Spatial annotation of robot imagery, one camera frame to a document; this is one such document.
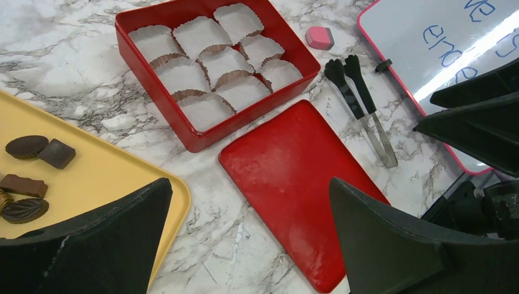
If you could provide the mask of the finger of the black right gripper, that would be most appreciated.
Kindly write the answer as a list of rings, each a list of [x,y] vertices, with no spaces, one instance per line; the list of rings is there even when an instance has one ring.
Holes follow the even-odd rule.
[[[442,111],[414,128],[495,170],[518,177],[518,60],[436,91]]]

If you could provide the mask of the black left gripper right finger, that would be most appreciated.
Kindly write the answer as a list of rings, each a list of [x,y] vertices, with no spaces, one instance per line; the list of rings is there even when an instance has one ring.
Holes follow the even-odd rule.
[[[329,200],[352,293],[517,293],[518,181],[451,198],[443,223],[334,178]]]

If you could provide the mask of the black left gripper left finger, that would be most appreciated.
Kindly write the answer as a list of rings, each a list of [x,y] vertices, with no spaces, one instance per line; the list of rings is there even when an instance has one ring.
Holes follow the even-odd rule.
[[[172,186],[159,178],[71,219],[1,240],[2,293],[146,293]]]

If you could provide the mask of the square dark chocolate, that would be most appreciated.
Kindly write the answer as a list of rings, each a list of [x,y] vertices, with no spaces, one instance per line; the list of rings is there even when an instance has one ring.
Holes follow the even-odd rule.
[[[38,153],[37,158],[50,164],[54,168],[64,169],[76,156],[76,150],[69,145],[52,139],[49,144]]]

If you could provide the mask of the black metal tongs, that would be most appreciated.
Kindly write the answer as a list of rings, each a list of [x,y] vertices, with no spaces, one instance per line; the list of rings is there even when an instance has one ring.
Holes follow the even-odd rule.
[[[386,168],[398,166],[398,159],[387,132],[376,115],[376,106],[364,81],[359,58],[349,55],[344,61],[331,59],[324,74],[339,90],[354,117],[364,128],[367,137]]]

